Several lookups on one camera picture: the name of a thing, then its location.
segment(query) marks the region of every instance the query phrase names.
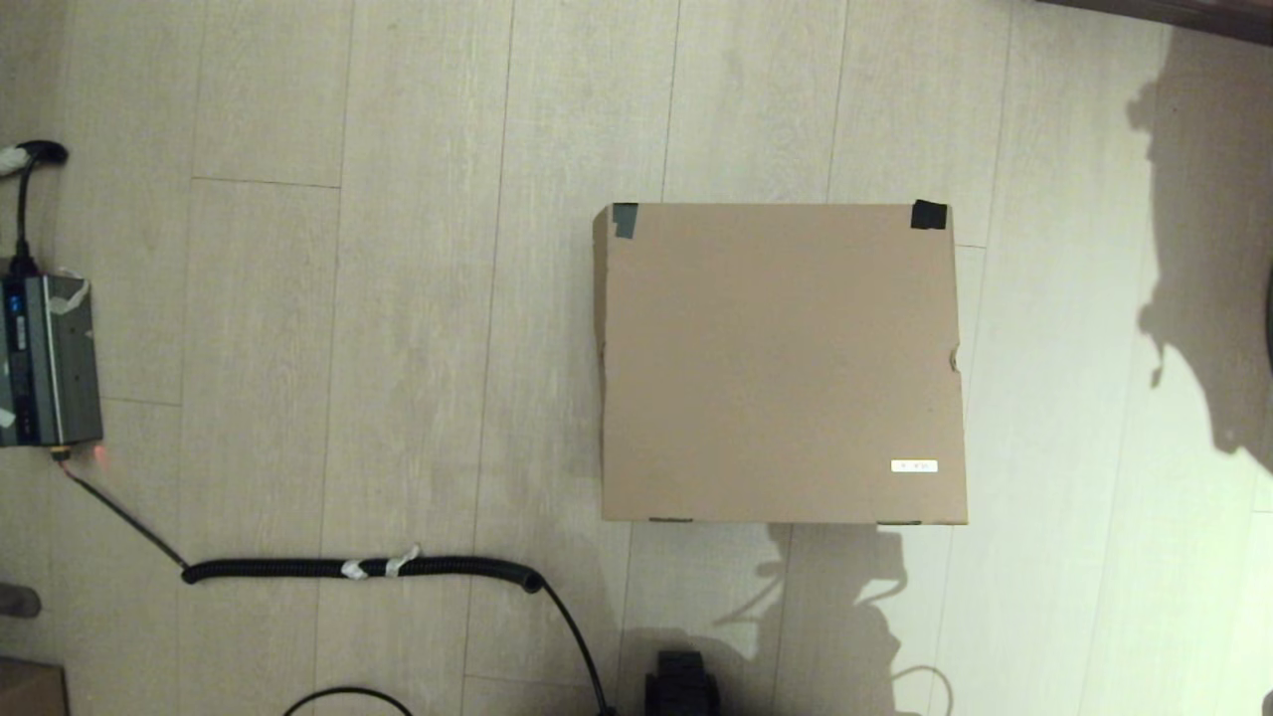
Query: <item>black tape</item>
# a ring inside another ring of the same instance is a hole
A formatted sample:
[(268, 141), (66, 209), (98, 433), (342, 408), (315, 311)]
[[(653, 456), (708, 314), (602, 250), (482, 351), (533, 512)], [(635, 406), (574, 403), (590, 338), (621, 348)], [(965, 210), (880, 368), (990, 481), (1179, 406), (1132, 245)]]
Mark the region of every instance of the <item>black tape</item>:
[(639, 204), (615, 204), (612, 217), (615, 219), (615, 237), (631, 238), (636, 233), (636, 206)]
[(945, 229), (946, 214), (950, 208), (945, 204), (934, 204), (919, 199), (910, 208), (910, 228), (913, 229)]

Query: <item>white label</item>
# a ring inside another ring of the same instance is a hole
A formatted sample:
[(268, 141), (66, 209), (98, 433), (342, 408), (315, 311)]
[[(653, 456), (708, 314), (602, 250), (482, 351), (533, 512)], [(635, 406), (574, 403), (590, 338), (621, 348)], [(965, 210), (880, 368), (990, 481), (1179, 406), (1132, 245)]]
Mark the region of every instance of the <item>white label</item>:
[(894, 473), (936, 473), (937, 460), (894, 460)]

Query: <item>white tape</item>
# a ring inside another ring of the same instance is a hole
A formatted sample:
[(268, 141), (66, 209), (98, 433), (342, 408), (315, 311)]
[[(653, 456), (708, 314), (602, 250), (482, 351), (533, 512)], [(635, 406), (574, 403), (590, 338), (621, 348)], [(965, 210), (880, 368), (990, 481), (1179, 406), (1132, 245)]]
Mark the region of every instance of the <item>white tape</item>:
[(55, 316), (65, 316), (71, 311), (79, 308), (80, 303), (84, 303), (84, 297), (88, 296), (88, 282), (80, 285), (79, 290), (75, 292), (70, 298), (52, 297), (48, 299), (48, 312)]
[(411, 549), (409, 549), (406, 554), (404, 554), (402, 557), (395, 557), (393, 559), (390, 559), (388, 562), (384, 563), (384, 576), (396, 577), (398, 569), (401, 569), (404, 564), (415, 559), (419, 555), (420, 555), (420, 545), (412, 544)]
[(937, 460), (894, 460), (894, 473), (936, 473)]
[(354, 581), (362, 581), (368, 577), (367, 572), (363, 571), (362, 559), (350, 559), (345, 562), (340, 567), (340, 573)]
[(11, 175), (27, 166), (31, 154), (20, 147), (5, 147), (0, 149), (0, 177)]

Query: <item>cardboard box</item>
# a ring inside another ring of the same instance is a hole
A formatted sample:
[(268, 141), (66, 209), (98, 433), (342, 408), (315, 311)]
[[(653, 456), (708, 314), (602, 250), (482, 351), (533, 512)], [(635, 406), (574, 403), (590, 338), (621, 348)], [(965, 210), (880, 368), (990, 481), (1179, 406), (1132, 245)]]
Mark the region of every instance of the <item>cardboard box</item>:
[(946, 206), (614, 204), (593, 232), (607, 520), (966, 524)]
[(0, 716), (66, 716), (61, 668), (0, 659)]

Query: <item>wooden floor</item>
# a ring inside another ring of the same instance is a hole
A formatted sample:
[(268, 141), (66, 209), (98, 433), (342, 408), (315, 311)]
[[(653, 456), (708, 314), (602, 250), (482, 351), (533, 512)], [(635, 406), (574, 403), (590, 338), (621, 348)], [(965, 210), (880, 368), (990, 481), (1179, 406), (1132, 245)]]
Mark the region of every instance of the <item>wooden floor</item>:
[[(1269, 48), (1027, 0), (0, 0), (0, 144), (71, 149), (32, 233), (93, 279), (79, 469), (188, 559), (526, 561), (625, 715), (675, 646), (735, 716), (1273, 689)], [(971, 525), (602, 522), (592, 215), (917, 197), (961, 245)], [(0, 452), (0, 581), (76, 716), (594, 713), (542, 596), (187, 587), (38, 451)]]

